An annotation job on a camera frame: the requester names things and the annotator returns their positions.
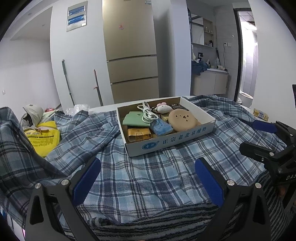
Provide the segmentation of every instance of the charging cable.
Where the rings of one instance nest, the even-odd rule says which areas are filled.
[[[142,105],[137,106],[138,109],[143,111],[142,121],[145,123],[152,123],[154,120],[158,119],[158,115],[153,113],[147,102],[143,102]]]

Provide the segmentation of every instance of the plaid blanket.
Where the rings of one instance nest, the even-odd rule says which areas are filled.
[[[199,157],[204,157],[224,178],[249,185],[264,167],[242,156],[240,143],[250,141],[275,151],[285,147],[275,135],[253,130],[250,123],[254,117],[231,100],[198,96],[190,101],[216,118],[212,133],[132,158],[125,152],[114,111],[90,116],[81,111],[73,117],[57,113],[54,120],[62,140],[44,159],[35,153],[13,112],[1,108],[0,205],[24,227],[34,185],[38,182],[55,185],[61,179],[70,178],[96,155],[102,163],[101,172],[84,204],[77,208],[93,229],[99,228],[100,238],[109,232],[107,227],[120,228],[157,215],[165,217],[163,212],[190,205],[212,205],[194,170]],[[269,207],[274,216],[278,215],[275,209],[281,210],[280,202],[271,201]],[[273,238],[281,234],[292,216],[293,213],[282,213],[279,219],[274,218]],[[61,213],[59,219],[67,230]],[[160,236],[146,240],[162,240]],[[128,237],[138,240],[130,233]]]

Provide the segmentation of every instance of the refrigerator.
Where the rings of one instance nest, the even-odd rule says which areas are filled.
[[[158,69],[149,0],[103,0],[103,30],[114,103],[158,98]]]

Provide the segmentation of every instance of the blue clip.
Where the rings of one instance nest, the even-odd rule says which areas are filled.
[[[72,204],[74,206],[77,206],[84,202],[100,171],[101,162],[98,158],[95,158],[87,171],[80,178],[79,182],[73,188]]]
[[[195,172],[202,182],[213,204],[222,207],[224,203],[224,194],[221,186],[202,163],[200,159],[195,161]]]
[[[255,130],[265,131],[265,132],[269,132],[269,133],[277,132],[277,128],[276,128],[275,124],[265,122],[265,121],[260,121],[260,120],[255,120],[252,123],[252,128]]]

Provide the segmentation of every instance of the plush toy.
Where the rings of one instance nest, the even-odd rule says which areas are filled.
[[[165,102],[157,104],[157,106],[153,109],[156,113],[165,114],[171,112],[173,109]]]

